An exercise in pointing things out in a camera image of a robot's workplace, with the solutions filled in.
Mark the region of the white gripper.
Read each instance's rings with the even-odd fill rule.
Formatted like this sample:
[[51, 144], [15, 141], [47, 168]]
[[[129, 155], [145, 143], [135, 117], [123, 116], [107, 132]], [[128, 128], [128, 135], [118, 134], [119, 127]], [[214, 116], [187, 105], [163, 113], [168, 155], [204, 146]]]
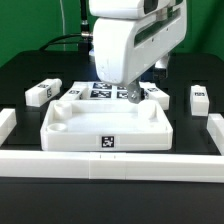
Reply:
[[94, 3], [95, 65], [99, 79], [127, 86], [128, 100], [140, 102], [139, 78], [175, 48], [187, 30], [184, 3]]

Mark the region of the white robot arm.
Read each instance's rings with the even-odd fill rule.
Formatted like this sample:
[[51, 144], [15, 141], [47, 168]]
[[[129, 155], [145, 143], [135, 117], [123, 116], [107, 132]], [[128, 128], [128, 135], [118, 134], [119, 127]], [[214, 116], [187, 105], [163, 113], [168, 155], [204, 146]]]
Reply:
[[169, 53], [185, 37], [186, 0], [89, 0], [96, 72], [107, 84], [124, 87], [139, 103], [141, 75], [166, 69]]

